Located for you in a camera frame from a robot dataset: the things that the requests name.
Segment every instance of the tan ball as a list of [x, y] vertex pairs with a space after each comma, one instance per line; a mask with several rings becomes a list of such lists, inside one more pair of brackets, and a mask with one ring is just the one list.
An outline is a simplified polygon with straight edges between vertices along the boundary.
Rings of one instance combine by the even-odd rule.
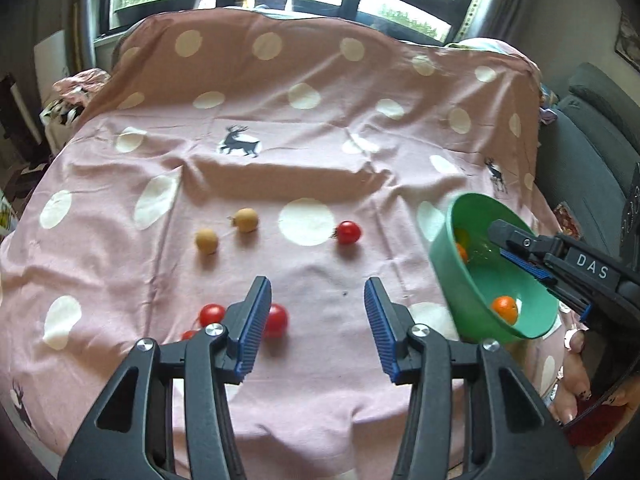
[[241, 233], [250, 233], [258, 228], [258, 213], [247, 207], [238, 211], [233, 217], [233, 224]]
[[204, 254], [213, 254], [218, 250], [218, 235], [212, 229], [200, 229], [196, 233], [196, 247]]

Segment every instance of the blue gripper pad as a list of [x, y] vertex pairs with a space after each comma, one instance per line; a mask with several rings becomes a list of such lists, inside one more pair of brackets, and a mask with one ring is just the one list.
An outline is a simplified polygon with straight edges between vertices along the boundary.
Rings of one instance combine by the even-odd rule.
[[407, 332], [414, 325], [413, 317], [405, 306], [391, 303], [379, 278], [366, 281], [364, 307], [384, 373], [394, 384], [414, 382], [422, 358], [408, 345]]
[[244, 301], [226, 311], [222, 320], [228, 330], [226, 348], [216, 356], [216, 368], [226, 383], [239, 384], [254, 369], [270, 307], [271, 283], [257, 276]]
[[506, 258], [511, 263], [516, 264], [522, 270], [526, 270], [529, 274], [531, 274], [534, 278], [536, 278], [539, 282], [545, 282], [547, 280], [552, 280], [554, 277], [546, 272], [545, 269], [541, 269], [540, 267], [536, 267], [533, 264], [530, 264], [527, 260], [523, 260], [521, 257], [516, 256], [515, 254], [505, 250], [500, 249], [500, 256]]

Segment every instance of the red cherry tomato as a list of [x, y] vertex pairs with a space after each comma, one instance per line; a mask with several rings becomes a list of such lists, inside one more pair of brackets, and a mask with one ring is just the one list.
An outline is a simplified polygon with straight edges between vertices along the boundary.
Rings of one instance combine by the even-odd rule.
[[222, 305], [209, 303], [202, 307], [200, 311], [200, 325], [206, 327], [211, 323], [219, 323], [225, 317], [226, 308]]
[[187, 332], [185, 332], [184, 334], [182, 334], [182, 337], [180, 338], [181, 341], [184, 341], [185, 339], [191, 339], [193, 336], [195, 336], [198, 333], [197, 330], [187, 330]]
[[335, 237], [338, 238], [339, 244], [354, 244], [360, 240], [362, 229], [356, 222], [346, 220], [340, 222], [335, 228]]
[[289, 314], [283, 306], [277, 303], [271, 303], [267, 323], [264, 326], [265, 337], [282, 337], [287, 331], [289, 324]]

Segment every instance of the cushion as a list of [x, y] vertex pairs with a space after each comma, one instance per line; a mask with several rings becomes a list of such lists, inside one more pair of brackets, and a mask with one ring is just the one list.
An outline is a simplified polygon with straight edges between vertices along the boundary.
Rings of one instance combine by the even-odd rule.
[[617, 256], [625, 196], [587, 137], [558, 110], [558, 120], [540, 129], [536, 184], [551, 207], [566, 202], [584, 240]]
[[602, 70], [582, 63], [569, 79], [569, 92], [602, 113], [640, 153], [640, 107]]
[[560, 101], [558, 109], [582, 130], [611, 170], [622, 191], [627, 193], [636, 162], [640, 162], [640, 155], [631, 143], [611, 121], [579, 97], [565, 97]]

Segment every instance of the deer print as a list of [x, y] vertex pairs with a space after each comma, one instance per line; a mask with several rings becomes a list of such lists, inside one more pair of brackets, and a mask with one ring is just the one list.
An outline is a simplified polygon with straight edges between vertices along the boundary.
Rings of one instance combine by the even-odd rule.
[[36, 433], [36, 430], [34, 430], [33, 426], [31, 425], [31, 419], [29, 418], [29, 413], [27, 413], [27, 409], [24, 407], [24, 403], [22, 402], [22, 398], [24, 397], [24, 390], [22, 389], [20, 384], [15, 382], [15, 380], [12, 380], [12, 391], [15, 395], [15, 396], [12, 395], [13, 397], [12, 401], [14, 402], [15, 410], [18, 412], [18, 416], [20, 417], [20, 420], [24, 423], [24, 425], [27, 428], [33, 431], [33, 433]]
[[222, 141], [222, 144], [220, 144], [220, 151], [224, 153], [224, 150], [226, 150], [227, 153], [231, 153], [232, 150], [244, 150], [244, 156], [258, 156], [255, 148], [260, 140], [249, 142], [247, 140], [238, 139], [238, 135], [246, 131], [247, 129], [248, 126], [237, 126], [236, 124], [234, 124], [233, 126], [228, 126], [226, 128], [228, 134], [226, 135], [225, 140]]
[[494, 189], [498, 192], [508, 194], [509, 192], [507, 191], [507, 186], [502, 178], [500, 167], [494, 164], [494, 160], [492, 158], [486, 158], [484, 160], [484, 164], [489, 169], [489, 173], [491, 173], [491, 183], [494, 184]]

